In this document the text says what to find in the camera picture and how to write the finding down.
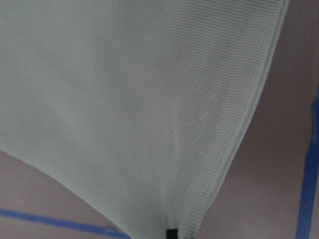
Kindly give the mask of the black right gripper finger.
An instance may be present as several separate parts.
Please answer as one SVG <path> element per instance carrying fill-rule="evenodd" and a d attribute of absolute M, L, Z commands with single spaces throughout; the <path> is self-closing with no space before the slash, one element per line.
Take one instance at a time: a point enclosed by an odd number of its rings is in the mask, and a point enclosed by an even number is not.
<path fill-rule="evenodd" d="M 178 229 L 167 229 L 166 239 L 178 239 Z"/>

